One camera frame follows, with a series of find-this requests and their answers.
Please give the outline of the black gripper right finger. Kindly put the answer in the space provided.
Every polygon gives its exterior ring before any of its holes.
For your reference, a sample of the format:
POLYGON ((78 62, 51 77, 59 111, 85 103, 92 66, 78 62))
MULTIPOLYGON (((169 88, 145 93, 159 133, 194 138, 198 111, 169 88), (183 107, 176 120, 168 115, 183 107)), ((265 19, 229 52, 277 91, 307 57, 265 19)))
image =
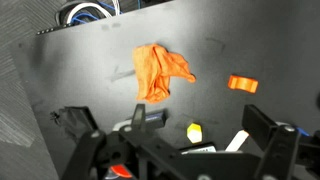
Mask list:
POLYGON ((242 127, 261 150, 265 150, 278 125, 255 105, 245 105, 242 127))

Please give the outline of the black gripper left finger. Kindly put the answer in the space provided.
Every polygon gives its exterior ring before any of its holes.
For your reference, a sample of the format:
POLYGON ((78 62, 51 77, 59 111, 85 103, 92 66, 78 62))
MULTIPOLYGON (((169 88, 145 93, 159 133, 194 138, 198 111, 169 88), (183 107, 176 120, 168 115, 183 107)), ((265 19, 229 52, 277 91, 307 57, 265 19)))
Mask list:
POLYGON ((133 129, 146 130, 146 112, 144 104, 137 104, 131 122, 133 129))

